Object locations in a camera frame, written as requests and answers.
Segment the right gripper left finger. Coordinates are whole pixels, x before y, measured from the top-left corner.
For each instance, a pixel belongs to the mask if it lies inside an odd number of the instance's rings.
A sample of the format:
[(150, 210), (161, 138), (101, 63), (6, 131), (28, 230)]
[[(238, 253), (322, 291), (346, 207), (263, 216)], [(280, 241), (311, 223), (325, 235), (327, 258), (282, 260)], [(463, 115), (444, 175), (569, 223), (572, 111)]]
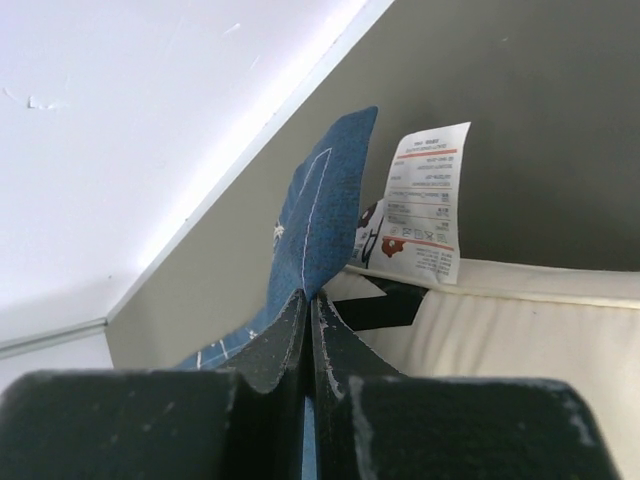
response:
[(308, 303), (215, 370), (40, 370), (1, 396), (5, 479), (297, 479)]

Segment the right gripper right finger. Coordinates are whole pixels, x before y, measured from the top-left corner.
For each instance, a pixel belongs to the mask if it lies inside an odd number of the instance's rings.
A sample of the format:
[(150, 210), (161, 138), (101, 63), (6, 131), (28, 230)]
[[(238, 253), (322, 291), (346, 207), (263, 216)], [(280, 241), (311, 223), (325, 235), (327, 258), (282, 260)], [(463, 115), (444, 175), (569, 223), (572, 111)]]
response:
[(322, 479), (615, 479), (583, 399), (538, 378), (417, 378), (320, 295), (310, 306)]

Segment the dark blue embroidered pillowcase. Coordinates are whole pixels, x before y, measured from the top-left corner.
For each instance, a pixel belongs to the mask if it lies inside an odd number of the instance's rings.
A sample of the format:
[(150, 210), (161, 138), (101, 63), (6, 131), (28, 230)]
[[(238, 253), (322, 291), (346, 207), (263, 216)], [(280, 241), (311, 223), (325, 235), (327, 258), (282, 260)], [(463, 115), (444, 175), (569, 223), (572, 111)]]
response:
[(378, 109), (339, 118), (295, 170), (274, 227), (264, 306), (181, 364), (231, 375), (219, 479), (313, 479), (308, 308), (351, 258)]

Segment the cream pillow with bear print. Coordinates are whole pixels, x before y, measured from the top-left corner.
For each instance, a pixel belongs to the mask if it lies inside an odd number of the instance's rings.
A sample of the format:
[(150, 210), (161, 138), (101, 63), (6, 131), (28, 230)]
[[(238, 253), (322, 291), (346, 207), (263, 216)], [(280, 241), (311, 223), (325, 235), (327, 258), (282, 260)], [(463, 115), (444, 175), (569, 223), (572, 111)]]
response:
[(348, 267), (326, 286), (343, 319), (394, 287), (412, 294), (395, 327), (361, 338), (411, 376), (543, 377), (569, 383), (625, 479), (639, 475), (639, 276), (464, 259), (454, 285)]

